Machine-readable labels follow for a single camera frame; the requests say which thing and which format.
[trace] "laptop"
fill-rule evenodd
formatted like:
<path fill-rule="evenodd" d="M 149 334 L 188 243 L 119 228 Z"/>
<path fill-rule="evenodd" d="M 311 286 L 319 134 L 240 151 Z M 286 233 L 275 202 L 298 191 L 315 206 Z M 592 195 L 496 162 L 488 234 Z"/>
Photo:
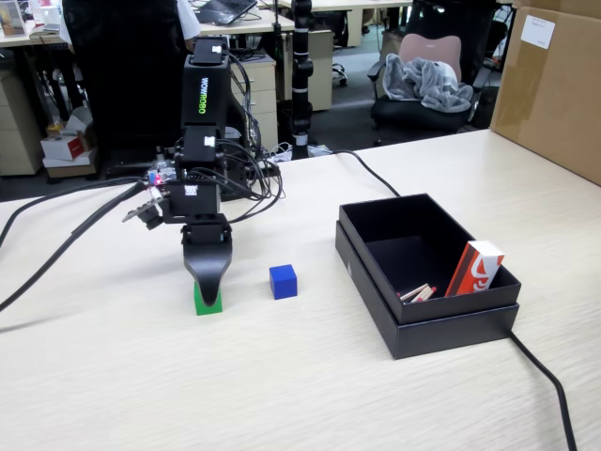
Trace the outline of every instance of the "laptop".
<path fill-rule="evenodd" d="M 209 0 L 198 9 L 196 17 L 200 23 L 229 25 L 255 5 L 256 0 Z"/>

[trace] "red box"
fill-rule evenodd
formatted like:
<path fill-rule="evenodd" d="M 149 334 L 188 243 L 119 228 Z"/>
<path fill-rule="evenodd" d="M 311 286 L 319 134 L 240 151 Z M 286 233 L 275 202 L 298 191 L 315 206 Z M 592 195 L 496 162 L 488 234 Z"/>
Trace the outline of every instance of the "red box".
<path fill-rule="evenodd" d="M 445 296 L 484 291 L 505 257 L 490 241 L 468 241 Z"/>
<path fill-rule="evenodd" d="M 55 135 L 41 140 L 44 155 L 51 160 L 71 161 L 84 153 L 84 146 L 78 136 Z"/>

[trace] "light wood tabletop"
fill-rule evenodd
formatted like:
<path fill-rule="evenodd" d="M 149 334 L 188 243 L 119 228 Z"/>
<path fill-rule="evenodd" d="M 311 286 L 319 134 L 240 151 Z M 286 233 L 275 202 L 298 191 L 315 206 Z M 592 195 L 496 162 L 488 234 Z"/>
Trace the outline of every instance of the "light wood tabletop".
<path fill-rule="evenodd" d="M 411 0 L 312 0 L 311 10 L 344 11 L 348 9 L 395 8 L 410 7 Z M 292 0 L 278 0 L 278 5 L 292 8 Z"/>
<path fill-rule="evenodd" d="M 213 25 L 211 23 L 203 23 L 201 36 L 207 35 L 249 35 L 252 33 L 269 33 L 273 31 L 273 23 L 275 22 L 275 14 L 268 9 L 260 9 L 254 14 L 260 16 L 260 19 L 251 16 L 250 14 L 241 21 L 231 23 L 230 25 Z M 286 17 L 278 15 L 278 22 L 282 26 L 282 31 L 294 30 L 294 22 Z"/>
<path fill-rule="evenodd" d="M 601 443 L 601 188 L 493 132 L 360 152 L 505 254 L 514 332 Z M 350 155 L 281 164 L 286 199 L 233 225 L 223 312 L 197 317 L 179 227 L 83 235 L 0 314 L 0 449 L 564 450 L 553 386 L 510 340 L 394 361 L 334 248 L 338 207 L 391 194 Z M 0 301 L 115 187 L 45 202 L 0 249 Z M 24 201 L 0 204 L 0 225 Z M 233 218 L 248 201 L 223 204 Z M 269 267 L 298 297 L 274 301 Z"/>
<path fill-rule="evenodd" d="M 213 25 L 211 23 L 203 23 L 201 28 L 201 36 L 208 35 L 247 35 L 252 33 L 269 33 L 273 31 L 273 23 L 275 22 L 275 15 L 268 9 L 261 9 L 256 11 L 254 14 L 259 16 L 259 19 L 248 15 L 241 21 L 232 23 L 230 25 Z M 282 26 L 282 31 L 294 30 L 294 22 L 287 19 L 286 17 L 279 16 L 278 21 Z M 25 45 L 42 45 L 42 44 L 56 44 L 63 43 L 64 41 L 58 37 L 57 34 L 49 36 L 30 36 L 30 33 L 34 29 L 34 21 L 27 21 L 25 24 L 25 36 L 19 37 L 5 37 L 0 32 L 0 48 L 3 47 L 23 47 Z"/>

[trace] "green cube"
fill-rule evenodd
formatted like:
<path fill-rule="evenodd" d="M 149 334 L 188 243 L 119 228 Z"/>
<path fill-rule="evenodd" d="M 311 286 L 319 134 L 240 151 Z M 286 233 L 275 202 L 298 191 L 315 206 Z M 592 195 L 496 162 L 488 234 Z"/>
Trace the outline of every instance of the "green cube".
<path fill-rule="evenodd" d="M 217 293 L 217 300 L 215 303 L 209 307 L 203 301 L 203 296 L 200 294 L 200 288 L 198 284 L 194 282 L 194 305 L 196 305 L 196 315 L 199 317 L 201 315 L 212 315 L 213 313 L 222 313 L 222 291 L 219 290 Z"/>

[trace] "match stick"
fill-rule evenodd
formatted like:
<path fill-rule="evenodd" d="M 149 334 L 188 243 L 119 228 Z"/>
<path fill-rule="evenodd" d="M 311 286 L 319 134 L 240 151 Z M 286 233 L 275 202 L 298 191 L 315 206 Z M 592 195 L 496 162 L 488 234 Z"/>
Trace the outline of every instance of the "match stick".
<path fill-rule="evenodd" d="M 428 285 L 426 285 L 426 286 L 425 286 L 425 288 L 424 288 L 422 291 L 420 291 L 420 292 L 419 292 L 419 294 L 418 294 L 417 296 L 415 296 L 415 297 L 413 298 L 413 300 L 411 301 L 411 303 L 416 303 L 416 302 L 418 302 L 417 300 L 418 300 L 418 299 L 420 299 L 420 298 L 423 298 L 423 297 L 424 297 L 424 295 L 425 295 L 425 293 L 427 293 L 429 290 L 430 290 L 430 287 L 429 287 Z"/>
<path fill-rule="evenodd" d="M 432 289 L 430 289 L 430 291 L 428 291 L 427 293 L 425 293 L 425 296 L 422 299 L 422 302 L 423 301 L 427 301 L 428 299 L 430 299 L 434 293 L 436 293 L 436 287 L 432 287 Z"/>
<path fill-rule="evenodd" d="M 422 292 L 424 288 L 428 288 L 428 284 L 423 284 L 421 287 L 415 288 L 404 296 L 401 296 L 401 301 L 409 299 L 411 296 L 415 296 L 417 293 Z"/>

